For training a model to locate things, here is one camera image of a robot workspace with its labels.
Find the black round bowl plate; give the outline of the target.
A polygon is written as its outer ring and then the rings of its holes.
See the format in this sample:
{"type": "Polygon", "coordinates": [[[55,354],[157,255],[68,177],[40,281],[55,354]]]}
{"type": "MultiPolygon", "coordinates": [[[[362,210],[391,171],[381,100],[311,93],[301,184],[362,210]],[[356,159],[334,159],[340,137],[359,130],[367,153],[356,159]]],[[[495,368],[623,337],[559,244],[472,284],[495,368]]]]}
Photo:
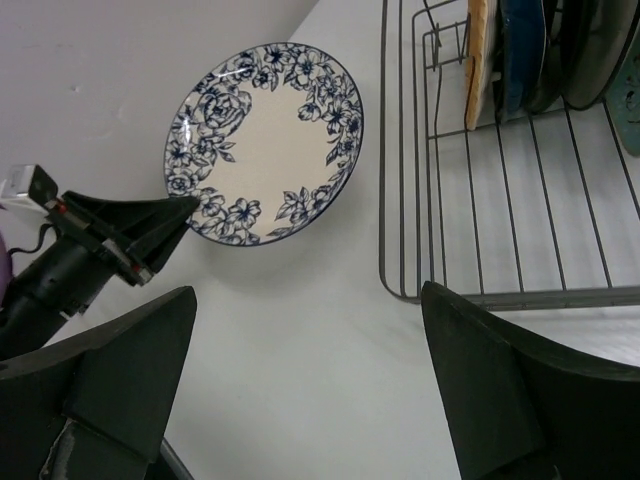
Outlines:
{"type": "Polygon", "coordinates": [[[546,47],[540,77],[525,110],[533,115],[547,110],[560,96],[568,76],[575,43],[572,1],[544,1],[546,47]]]}

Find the dark blue leaf-shaped plate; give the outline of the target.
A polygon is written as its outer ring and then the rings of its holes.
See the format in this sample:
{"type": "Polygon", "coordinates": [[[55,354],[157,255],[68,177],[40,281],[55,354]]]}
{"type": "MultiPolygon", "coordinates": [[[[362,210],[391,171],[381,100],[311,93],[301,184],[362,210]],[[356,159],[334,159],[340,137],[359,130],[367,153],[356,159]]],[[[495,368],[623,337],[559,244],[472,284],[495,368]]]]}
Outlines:
{"type": "Polygon", "coordinates": [[[499,7],[503,60],[497,113],[506,121],[524,107],[538,83],[547,30],[543,1],[500,1],[499,7]]]}

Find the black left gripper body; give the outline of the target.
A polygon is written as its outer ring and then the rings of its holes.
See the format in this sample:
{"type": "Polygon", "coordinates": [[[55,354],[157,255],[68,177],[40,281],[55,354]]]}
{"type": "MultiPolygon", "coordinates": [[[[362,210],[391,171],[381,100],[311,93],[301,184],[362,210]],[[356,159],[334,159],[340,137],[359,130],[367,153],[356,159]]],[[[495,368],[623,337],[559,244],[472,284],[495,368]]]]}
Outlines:
{"type": "Polygon", "coordinates": [[[54,249],[92,282],[112,276],[143,286],[161,271],[189,229],[198,200],[113,201],[68,191],[45,204],[59,231],[54,249]]]}

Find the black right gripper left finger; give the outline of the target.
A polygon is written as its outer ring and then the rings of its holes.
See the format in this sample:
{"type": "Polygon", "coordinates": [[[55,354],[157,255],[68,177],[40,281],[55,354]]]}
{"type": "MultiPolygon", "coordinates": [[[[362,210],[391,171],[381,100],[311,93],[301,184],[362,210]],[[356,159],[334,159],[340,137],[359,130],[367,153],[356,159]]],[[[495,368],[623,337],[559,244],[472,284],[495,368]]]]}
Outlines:
{"type": "Polygon", "coordinates": [[[191,478],[164,436],[195,317],[184,286],[49,346],[2,349],[2,478],[191,478]]]}

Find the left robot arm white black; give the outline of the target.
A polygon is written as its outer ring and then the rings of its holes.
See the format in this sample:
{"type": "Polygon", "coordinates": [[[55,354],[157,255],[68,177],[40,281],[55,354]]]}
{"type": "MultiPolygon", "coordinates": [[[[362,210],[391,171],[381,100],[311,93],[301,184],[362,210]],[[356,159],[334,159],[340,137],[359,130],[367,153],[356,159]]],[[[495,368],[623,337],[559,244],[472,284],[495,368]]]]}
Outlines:
{"type": "Polygon", "coordinates": [[[61,341],[54,335],[113,277],[144,285],[166,264],[194,197],[47,197],[55,242],[1,302],[5,479],[186,479],[165,430],[197,312],[190,286],[61,341]]]}

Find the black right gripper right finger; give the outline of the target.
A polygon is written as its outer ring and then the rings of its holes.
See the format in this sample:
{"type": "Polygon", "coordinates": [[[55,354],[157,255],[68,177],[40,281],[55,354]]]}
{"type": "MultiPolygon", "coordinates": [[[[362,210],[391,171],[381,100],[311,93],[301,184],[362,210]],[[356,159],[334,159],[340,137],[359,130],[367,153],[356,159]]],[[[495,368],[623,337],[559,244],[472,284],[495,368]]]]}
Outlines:
{"type": "Polygon", "coordinates": [[[636,479],[639,369],[562,345],[446,287],[421,291],[464,479],[636,479]]]}

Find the blue white floral plate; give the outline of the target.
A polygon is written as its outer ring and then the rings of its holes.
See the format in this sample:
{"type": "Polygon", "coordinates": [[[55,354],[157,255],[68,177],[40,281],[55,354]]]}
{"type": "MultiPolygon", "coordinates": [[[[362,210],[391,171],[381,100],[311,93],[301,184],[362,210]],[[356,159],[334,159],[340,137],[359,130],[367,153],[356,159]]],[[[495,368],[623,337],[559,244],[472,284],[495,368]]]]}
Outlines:
{"type": "Polygon", "coordinates": [[[318,47],[275,42],[207,73],[164,147],[169,195],[191,196],[189,226],[254,247],[294,235],[337,199],[361,151],[364,109],[348,70],[318,47]]]}

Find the cream round plate tree drawing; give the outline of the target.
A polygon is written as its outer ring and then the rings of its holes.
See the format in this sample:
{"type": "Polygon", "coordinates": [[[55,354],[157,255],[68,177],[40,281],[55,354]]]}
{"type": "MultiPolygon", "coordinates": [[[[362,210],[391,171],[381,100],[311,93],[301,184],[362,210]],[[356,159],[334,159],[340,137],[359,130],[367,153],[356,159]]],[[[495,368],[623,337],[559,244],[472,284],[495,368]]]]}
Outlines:
{"type": "Polygon", "coordinates": [[[563,4],[563,97],[570,107],[585,110],[601,99],[621,66],[638,24],[637,1],[563,4]]]}

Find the orange woven bamboo round plate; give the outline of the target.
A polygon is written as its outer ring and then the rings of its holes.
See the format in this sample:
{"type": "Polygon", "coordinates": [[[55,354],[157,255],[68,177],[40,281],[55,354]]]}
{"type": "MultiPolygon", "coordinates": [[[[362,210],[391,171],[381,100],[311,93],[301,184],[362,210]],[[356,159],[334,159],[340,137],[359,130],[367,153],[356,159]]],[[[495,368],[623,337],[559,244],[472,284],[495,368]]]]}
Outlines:
{"type": "Polygon", "coordinates": [[[465,127],[470,131],[476,129],[487,98],[493,72],[497,14],[497,0],[468,1],[465,127]]]}

